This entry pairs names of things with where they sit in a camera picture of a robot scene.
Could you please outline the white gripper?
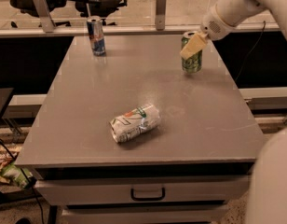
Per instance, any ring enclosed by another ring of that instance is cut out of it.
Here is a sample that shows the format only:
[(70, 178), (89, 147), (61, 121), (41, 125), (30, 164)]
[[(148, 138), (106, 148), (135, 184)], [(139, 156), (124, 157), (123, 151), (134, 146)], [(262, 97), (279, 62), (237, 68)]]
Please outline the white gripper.
[(233, 30), (233, 21), (229, 9), (218, 4), (212, 6), (204, 15), (200, 28), (202, 30), (185, 32), (182, 37), (180, 55), (187, 60), (207, 46), (208, 38), (221, 40)]

